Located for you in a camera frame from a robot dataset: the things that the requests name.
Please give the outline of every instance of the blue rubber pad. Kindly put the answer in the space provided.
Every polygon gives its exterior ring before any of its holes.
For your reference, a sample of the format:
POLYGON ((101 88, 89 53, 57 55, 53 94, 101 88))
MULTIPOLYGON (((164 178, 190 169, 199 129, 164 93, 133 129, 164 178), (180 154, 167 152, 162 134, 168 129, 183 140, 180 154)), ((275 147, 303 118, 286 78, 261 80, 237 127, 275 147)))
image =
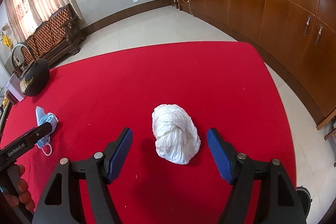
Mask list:
POLYGON ((110 183, 118 178, 121 168, 124 165, 126 156, 131 148, 132 141, 133 132, 129 129, 120 142, 116 152, 113 154, 112 159, 110 160, 109 172, 107 174, 107 179, 110 183))
POLYGON ((231 162, 211 129, 207 133, 207 142, 222 179, 225 179, 228 184, 232 185, 234 176, 231 171, 231 162))

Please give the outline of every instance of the wooden sofa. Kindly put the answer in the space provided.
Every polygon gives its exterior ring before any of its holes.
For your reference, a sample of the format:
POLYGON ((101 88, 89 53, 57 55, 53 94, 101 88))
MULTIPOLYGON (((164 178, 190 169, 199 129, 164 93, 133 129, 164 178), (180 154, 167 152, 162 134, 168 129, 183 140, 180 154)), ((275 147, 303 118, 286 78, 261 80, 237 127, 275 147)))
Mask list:
MULTIPOLYGON (((78 26, 78 17, 68 4, 52 14, 23 44, 33 50, 36 58, 46 59, 50 66, 66 53, 77 54, 79 43, 85 39, 78 26)), ((21 47, 21 52, 26 64, 30 64, 33 59, 27 49, 21 47)))

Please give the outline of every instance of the mask ear loop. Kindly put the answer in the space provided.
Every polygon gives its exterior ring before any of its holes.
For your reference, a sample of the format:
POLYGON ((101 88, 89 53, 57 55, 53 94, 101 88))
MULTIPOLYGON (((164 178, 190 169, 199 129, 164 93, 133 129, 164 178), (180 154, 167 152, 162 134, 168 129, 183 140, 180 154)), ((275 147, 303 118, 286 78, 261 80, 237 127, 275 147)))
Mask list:
POLYGON ((47 143, 47 145, 49 145, 49 147, 50 147, 50 153, 49 154, 47 154, 46 152, 44 152, 44 150, 43 150, 43 147, 41 148, 42 149, 42 151, 43 151, 43 153, 46 155, 46 156, 50 156, 51 155, 51 153, 53 152, 53 149, 51 148, 51 145, 50 145, 50 143, 47 143))

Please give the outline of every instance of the white tile floor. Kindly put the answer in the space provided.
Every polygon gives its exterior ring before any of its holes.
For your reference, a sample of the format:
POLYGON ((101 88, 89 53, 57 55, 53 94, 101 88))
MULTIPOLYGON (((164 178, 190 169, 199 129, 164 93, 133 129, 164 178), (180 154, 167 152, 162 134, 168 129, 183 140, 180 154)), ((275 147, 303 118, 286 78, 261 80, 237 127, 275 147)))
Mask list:
MULTIPOLYGON (((146 45, 183 41, 235 41, 232 37, 173 7, 145 12, 101 29, 81 45, 81 51, 61 63, 64 65, 99 54, 146 45)), ((335 141, 323 137, 330 125, 316 130, 316 125, 289 86, 267 66, 282 99, 292 131, 297 185, 312 196, 308 224, 317 224, 336 197, 335 141)))

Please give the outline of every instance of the red tablecloth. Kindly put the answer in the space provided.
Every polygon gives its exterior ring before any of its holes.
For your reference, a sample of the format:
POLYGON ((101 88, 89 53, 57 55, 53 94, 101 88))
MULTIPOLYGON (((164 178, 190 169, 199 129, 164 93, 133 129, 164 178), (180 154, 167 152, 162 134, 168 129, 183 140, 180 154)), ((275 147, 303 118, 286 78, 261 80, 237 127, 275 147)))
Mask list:
MULTIPOLYGON (((133 130, 120 176, 109 186, 124 224, 217 223, 231 186, 221 179, 206 144, 216 127, 237 151, 254 160, 278 158, 296 182, 292 136, 285 110, 261 57, 247 43, 186 42, 134 48, 77 61, 51 71, 47 87, 12 108, 1 147, 36 126, 35 108, 59 119, 53 154, 37 147, 23 155, 33 199, 38 201, 55 165, 90 157, 133 130), (151 114, 160 104, 178 104, 191 116, 201 139, 188 165, 155 152, 151 114)), ((248 216, 252 223, 259 183, 248 216)), ((81 183, 87 223, 94 223, 81 183)))

